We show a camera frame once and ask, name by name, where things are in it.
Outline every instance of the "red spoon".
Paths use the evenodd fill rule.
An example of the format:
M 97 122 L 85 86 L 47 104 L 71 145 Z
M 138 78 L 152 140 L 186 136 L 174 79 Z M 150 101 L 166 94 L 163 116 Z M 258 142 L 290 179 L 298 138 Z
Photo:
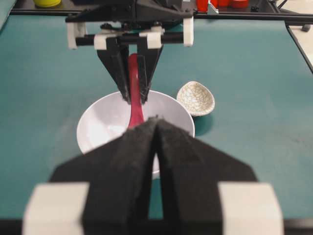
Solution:
M 128 128 L 137 126 L 144 122 L 142 106 L 140 101 L 139 78 L 137 54 L 132 54 L 128 58 L 129 83 L 131 88 L 131 119 Z

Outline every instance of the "black rod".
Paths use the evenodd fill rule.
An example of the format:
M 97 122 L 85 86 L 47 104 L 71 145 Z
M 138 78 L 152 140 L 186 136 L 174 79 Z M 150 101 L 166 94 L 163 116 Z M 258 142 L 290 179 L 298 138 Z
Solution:
M 284 1 L 278 6 L 278 8 L 279 8 L 279 9 L 282 8 L 283 5 L 285 5 L 285 3 L 286 3 L 287 1 L 288 1 L 288 0 L 284 0 Z
M 212 232 L 217 231 L 222 223 L 211 223 Z M 101 224 L 88 224 L 84 223 L 85 234 L 90 231 L 97 230 L 105 231 L 105 227 Z M 146 234 L 153 235 L 172 235 L 175 228 L 163 220 L 147 220 L 138 221 L 130 226 L 131 231 L 134 233 L 146 231 Z M 284 219 L 285 235 L 312 235 L 313 234 L 313 218 L 304 219 Z M 2 235 L 21 235 L 22 234 L 22 220 L 21 219 L 0 219 L 0 234 Z
M 116 37 L 117 41 L 122 45 L 137 44 L 138 34 L 124 34 Z M 94 34 L 85 35 L 85 37 L 76 38 L 77 46 L 93 46 Z M 183 43 L 183 33 L 165 33 L 161 35 L 162 44 L 179 44 Z
M 266 20 L 286 21 L 288 25 L 313 24 L 311 14 L 275 14 L 275 13 L 220 13 L 218 15 L 196 14 L 195 19 L 223 19 L 223 20 Z

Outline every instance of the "black metal frame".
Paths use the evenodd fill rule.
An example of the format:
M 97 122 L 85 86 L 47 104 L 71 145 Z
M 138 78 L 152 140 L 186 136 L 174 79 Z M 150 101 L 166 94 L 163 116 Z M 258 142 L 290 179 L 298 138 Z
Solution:
M 309 66 L 312 74 L 313 74 L 313 66 L 312 63 L 310 62 L 310 60 L 308 59 L 307 55 L 305 54 L 303 48 L 301 47 L 301 45 L 298 42 L 298 39 L 296 38 L 296 36 L 294 35 L 294 33 L 292 32 L 292 30 L 290 29 L 289 25 L 286 25 L 287 31 L 290 34 L 291 38 L 293 39 L 294 43 L 297 45 L 299 51 L 301 52 L 305 62 L 307 62 L 307 65 Z
M 284 0 L 281 4 L 279 4 L 278 9 L 282 8 L 283 5 L 285 5 L 285 3 L 286 3 L 287 1 L 288 1 L 288 0 Z
M 220 235 L 220 222 L 211 224 L 211 235 Z M 161 220 L 150 220 L 148 222 L 138 223 L 133 228 L 134 231 L 138 230 L 141 234 L 167 234 L 171 231 L 168 224 Z M 312 235 L 313 234 L 313 218 L 310 219 L 284 219 L 284 232 L 285 235 Z M 22 220 L 21 219 L 0 219 L 0 233 L 4 235 L 21 235 L 22 234 Z
M 78 14 L 81 11 L 75 10 L 68 10 L 68 11 L 61 11 L 61 10 L 49 10 L 49 11 L 37 11 L 37 10 L 16 10 L 12 9 L 10 15 L 31 15 L 31 16 L 68 16 L 70 14 Z
M 313 24 L 311 14 L 272 14 L 272 13 L 222 13 L 218 15 L 196 14 L 195 19 L 212 20 L 258 20 L 258 21 L 285 21 L 287 25 Z

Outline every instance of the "white plastic bracket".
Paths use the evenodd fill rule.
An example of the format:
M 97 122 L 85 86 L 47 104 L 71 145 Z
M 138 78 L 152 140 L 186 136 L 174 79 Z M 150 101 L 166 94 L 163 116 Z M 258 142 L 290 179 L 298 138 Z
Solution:
M 101 33 L 98 33 L 94 36 L 93 45 L 95 50 L 106 50 L 107 49 L 107 38 L 114 38 L 122 35 L 123 31 L 115 31 L 103 29 Z
M 194 18 L 184 18 L 183 20 L 184 30 L 184 46 L 191 47 L 194 43 Z
M 153 26 L 151 29 L 139 33 L 140 37 L 147 37 L 148 49 L 160 49 L 162 47 L 161 35 L 165 29 L 161 26 Z
M 88 190 L 87 182 L 37 185 L 26 206 L 22 235 L 84 235 Z
M 211 3 L 210 0 L 208 0 L 207 14 L 208 15 L 218 15 L 219 14 L 219 10 L 215 8 L 215 6 Z
M 69 49 L 77 49 L 76 38 L 87 34 L 86 23 L 67 23 L 67 43 Z
M 223 235 L 283 235 L 282 212 L 270 184 L 219 182 Z

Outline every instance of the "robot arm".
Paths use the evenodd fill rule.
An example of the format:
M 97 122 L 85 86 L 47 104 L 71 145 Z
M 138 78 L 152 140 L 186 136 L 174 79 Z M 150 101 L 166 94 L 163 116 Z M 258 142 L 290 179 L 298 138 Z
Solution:
M 94 1 L 90 10 L 66 18 L 70 49 L 94 46 L 103 65 L 130 103 L 128 80 L 129 45 L 137 45 L 141 102 L 145 103 L 152 76 L 163 44 L 193 44 L 193 9 L 182 10 L 181 0 L 107 0 Z M 86 22 L 120 22 L 115 28 L 105 23 L 101 32 L 88 35 Z M 165 32 L 165 28 L 183 21 L 183 32 Z

